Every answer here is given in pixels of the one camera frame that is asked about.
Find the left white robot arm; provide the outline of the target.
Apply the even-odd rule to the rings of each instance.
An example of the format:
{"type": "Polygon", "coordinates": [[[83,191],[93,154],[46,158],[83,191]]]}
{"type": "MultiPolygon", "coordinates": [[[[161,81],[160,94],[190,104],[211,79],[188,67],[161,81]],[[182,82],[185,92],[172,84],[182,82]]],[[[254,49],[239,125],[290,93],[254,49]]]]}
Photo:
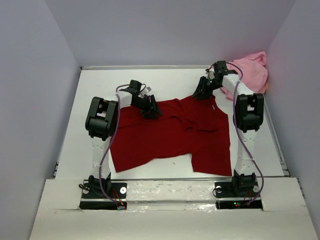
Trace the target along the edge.
{"type": "Polygon", "coordinates": [[[87,183],[81,187],[87,192],[97,194],[116,202],[109,196],[116,193],[112,186],[109,166],[109,151],[118,131],[121,109],[135,107],[141,110],[144,118],[156,119],[162,115],[151,88],[145,83],[131,80],[115,89],[115,93],[106,98],[92,98],[85,120],[85,129],[91,140],[92,168],[87,183]]]}

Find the red t shirt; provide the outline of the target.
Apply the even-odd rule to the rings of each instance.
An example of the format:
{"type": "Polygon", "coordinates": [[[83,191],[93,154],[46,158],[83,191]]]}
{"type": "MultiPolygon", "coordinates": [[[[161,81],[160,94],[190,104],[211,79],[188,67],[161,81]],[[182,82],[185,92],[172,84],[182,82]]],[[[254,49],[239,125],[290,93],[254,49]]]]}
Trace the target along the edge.
{"type": "Polygon", "coordinates": [[[162,115],[144,118],[133,106],[120,111],[111,157],[116,172],[149,163],[191,155],[194,172],[231,176],[228,115],[215,98],[196,100],[188,96],[158,102],[162,115]]]}

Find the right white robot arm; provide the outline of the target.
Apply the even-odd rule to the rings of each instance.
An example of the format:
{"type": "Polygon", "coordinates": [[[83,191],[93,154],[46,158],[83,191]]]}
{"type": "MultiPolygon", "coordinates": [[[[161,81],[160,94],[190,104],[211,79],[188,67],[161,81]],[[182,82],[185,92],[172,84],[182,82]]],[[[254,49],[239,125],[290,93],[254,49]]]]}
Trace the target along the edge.
{"type": "Polygon", "coordinates": [[[232,93],[233,124],[238,137],[237,161],[231,181],[215,184],[213,194],[216,198],[244,198],[255,200],[263,189],[258,185],[257,166],[253,153],[257,132],[264,121],[264,96],[254,93],[242,81],[243,71],[236,67],[228,69],[224,60],[213,63],[205,70],[192,95],[197,100],[213,97],[213,91],[222,87],[232,93]]]}

